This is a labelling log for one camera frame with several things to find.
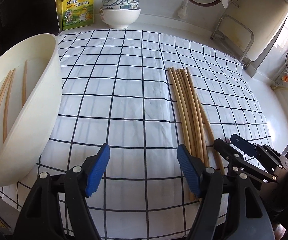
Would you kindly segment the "checkered white cloth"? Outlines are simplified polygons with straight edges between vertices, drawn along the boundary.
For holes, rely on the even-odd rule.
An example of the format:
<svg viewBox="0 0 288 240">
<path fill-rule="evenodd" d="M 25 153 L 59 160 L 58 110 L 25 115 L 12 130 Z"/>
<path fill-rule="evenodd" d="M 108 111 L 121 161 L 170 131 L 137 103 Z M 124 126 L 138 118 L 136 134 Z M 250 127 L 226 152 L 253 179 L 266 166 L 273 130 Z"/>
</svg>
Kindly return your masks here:
<svg viewBox="0 0 288 240">
<path fill-rule="evenodd" d="M 62 100 L 54 130 L 30 173 L 0 187 L 20 209 L 41 172 L 61 174 L 103 143 L 110 160 L 87 205 L 102 239 L 185 236 L 199 201 L 177 160 L 183 132 L 170 68 L 190 71 L 213 135 L 270 144 L 267 122 L 229 55 L 187 39 L 143 30 L 60 35 Z"/>
</svg>

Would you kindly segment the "metal rack stand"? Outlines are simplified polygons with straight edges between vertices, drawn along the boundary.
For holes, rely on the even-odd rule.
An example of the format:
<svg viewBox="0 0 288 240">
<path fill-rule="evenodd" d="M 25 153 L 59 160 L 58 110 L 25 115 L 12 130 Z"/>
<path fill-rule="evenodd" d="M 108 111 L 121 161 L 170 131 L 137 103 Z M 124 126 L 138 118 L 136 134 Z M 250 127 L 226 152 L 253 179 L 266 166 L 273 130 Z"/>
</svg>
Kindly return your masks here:
<svg viewBox="0 0 288 240">
<path fill-rule="evenodd" d="M 255 41 L 253 31 L 233 16 L 223 14 L 210 39 L 220 44 L 240 62 L 250 61 L 249 52 Z"/>
</svg>

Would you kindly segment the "large white basin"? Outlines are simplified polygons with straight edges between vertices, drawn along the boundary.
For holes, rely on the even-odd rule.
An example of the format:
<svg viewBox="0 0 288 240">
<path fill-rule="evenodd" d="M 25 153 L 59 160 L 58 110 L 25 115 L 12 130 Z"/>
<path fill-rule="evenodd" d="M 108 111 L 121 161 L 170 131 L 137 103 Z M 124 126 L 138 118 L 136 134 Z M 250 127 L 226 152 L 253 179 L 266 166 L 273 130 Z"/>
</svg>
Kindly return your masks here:
<svg viewBox="0 0 288 240">
<path fill-rule="evenodd" d="M 27 99 L 22 107 L 24 63 L 28 60 Z M 8 86 L 0 107 L 0 186 L 21 180 L 35 165 L 52 133 L 59 112 L 62 78 L 58 40 L 39 34 L 16 44 L 0 57 L 0 88 L 16 69 L 3 142 L 3 115 Z"/>
</svg>

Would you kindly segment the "white cutting board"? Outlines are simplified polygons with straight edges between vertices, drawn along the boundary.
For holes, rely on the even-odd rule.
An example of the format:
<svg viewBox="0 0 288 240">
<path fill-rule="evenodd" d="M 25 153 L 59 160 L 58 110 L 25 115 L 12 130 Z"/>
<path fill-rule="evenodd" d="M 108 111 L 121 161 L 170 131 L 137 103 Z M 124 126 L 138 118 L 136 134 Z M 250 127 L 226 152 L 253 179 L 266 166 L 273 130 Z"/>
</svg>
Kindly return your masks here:
<svg viewBox="0 0 288 240">
<path fill-rule="evenodd" d="M 246 56 L 255 61 L 275 36 L 288 13 L 288 0 L 239 0 L 232 16 L 248 27 L 254 41 Z"/>
</svg>

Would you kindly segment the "white bowl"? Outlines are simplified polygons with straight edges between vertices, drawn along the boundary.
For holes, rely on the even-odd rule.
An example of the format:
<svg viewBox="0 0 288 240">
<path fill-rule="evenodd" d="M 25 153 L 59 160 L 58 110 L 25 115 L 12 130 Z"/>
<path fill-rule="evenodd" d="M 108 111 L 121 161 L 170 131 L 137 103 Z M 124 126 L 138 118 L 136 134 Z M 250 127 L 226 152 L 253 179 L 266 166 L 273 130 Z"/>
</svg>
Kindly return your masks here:
<svg viewBox="0 0 288 240">
<path fill-rule="evenodd" d="M 104 9 L 100 8 L 101 20 L 111 29 L 127 29 L 140 16 L 141 8 L 137 9 Z"/>
</svg>

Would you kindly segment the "yellow detergent pouch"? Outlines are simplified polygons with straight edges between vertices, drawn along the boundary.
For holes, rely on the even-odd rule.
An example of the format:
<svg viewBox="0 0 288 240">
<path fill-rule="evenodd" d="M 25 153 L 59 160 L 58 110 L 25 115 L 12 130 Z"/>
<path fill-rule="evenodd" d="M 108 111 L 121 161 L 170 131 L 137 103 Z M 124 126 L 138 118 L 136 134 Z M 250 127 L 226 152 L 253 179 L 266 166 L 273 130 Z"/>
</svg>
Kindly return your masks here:
<svg viewBox="0 0 288 240">
<path fill-rule="evenodd" d="M 94 24 L 94 0 L 63 0 L 62 30 Z"/>
</svg>

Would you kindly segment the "blue patterned bowl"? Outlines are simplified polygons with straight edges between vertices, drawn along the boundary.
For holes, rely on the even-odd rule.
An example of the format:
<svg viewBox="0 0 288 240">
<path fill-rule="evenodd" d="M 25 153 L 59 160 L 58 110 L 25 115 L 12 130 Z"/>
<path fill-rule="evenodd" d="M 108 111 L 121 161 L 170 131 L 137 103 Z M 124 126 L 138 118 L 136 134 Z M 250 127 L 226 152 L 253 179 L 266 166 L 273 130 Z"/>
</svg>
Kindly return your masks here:
<svg viewBox="0 0 288 240">
<path fill-rule="evenodd" d="M 105 9 L 137 9 L 139 0 L 101 0 L 102 7 Z"/>
</svg>

